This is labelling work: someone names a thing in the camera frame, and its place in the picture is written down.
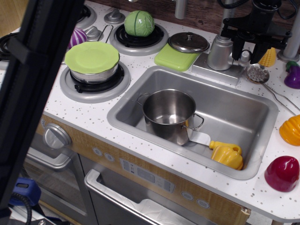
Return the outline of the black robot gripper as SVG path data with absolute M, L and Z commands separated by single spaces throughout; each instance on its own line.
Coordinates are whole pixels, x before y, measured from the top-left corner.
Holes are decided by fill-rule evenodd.
M 255 43 L 250 64 L 258 63 L 269 46 L 285 48 L 292 32 L 273 22 L 273 16 L 279 12 L 280 0 L 253 0 L 251 12 L 244 17 L 225 18 L 221 36 L 233 41 L 232 57 L 238 60 L 245 42 Z

